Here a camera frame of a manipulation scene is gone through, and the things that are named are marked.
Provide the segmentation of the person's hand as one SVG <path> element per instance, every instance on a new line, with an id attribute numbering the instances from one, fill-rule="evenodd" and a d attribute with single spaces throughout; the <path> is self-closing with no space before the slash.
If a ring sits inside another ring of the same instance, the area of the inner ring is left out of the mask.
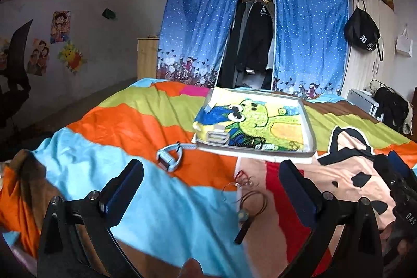
<path id="1" fill-rule="evenodd" d="M 194 258 L 190 258 L 182 266 L 178 278 L 204 278 L 200 263 Z"/>

